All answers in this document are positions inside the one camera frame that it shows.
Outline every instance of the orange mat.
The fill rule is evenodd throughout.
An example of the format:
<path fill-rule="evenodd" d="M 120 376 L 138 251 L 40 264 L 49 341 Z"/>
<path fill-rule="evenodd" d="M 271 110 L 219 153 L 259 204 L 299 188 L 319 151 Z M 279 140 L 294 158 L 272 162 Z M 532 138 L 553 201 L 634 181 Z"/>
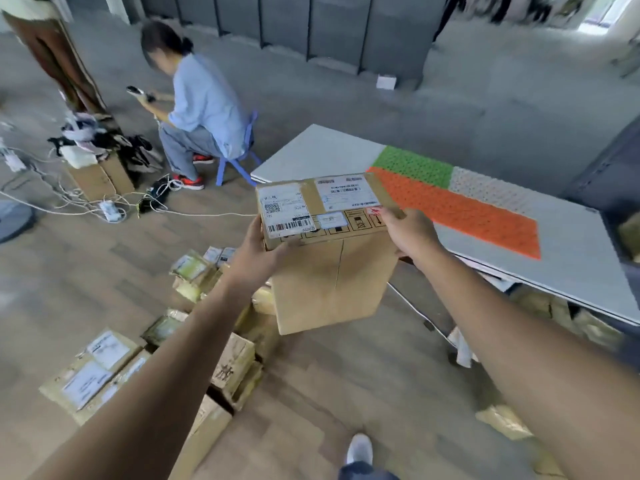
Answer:
<path fill-rule="evenodd" d="M 419 209 L 438 224 L 530 258 L 541 258 L 535 220 L 382 168 L 368 171 L 379 177 L 400 207 Z"/>

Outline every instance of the qr code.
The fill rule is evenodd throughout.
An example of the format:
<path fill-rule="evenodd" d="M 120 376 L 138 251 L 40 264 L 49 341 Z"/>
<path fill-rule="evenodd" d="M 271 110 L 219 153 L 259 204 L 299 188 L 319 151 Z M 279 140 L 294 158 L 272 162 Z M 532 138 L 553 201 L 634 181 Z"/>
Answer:
<path fill-rule="evenodd" d="M 266 204 L 264 204 L 264 211 L 267 212 L 268 214 L 270 214 L 272 212 L 279 212 L 280 211 L 280 204 L 279 203 L 266 203 Z"/>

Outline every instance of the white sneaker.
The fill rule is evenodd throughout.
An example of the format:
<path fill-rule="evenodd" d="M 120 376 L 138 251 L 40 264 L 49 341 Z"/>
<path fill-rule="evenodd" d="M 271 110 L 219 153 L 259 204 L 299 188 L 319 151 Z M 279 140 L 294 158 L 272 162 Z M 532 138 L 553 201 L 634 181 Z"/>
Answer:
<path fill-rule="evenodd" d="M 373 445 L 367 435 L 358 433 L 351 439 L 347 451 L 347 465 L 355 461 L 364 461 L 373 466 Z"/>

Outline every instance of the white table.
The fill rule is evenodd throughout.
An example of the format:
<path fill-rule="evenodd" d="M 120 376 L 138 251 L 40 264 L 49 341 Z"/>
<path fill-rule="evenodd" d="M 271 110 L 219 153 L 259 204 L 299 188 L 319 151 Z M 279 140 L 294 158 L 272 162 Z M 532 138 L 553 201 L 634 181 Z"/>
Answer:
<path fill-rule="evenodd" d="M 260 165 L 258 182 L 362 173 L 385 145 L 311 125 Z M 526 283 L 632 325 L 640 310 L 600 214 L 534 191 L 525 215 L 538 222 L 541 260 L 436 225 L 443 245 L 478 269 Z"/>

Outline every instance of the barcode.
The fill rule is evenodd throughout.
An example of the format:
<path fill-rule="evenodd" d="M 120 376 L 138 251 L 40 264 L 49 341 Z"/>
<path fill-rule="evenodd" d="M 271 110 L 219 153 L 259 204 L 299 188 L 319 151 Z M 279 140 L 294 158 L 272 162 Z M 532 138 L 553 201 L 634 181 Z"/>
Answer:
<path fill-rule="evenodd" d="M 269 226 L 269 232 L 277 232 L 284 229 L 295 229 L 296 227 L 307 227 L 311 225 L 311 222 L 311 216 L 295 217 L 291 222 Z"/>
<path fill-rule="evenodd" d="M 279 212 L 280 204 L 279 203 L 266 203 L 264 204 L 265 212 Z"/>

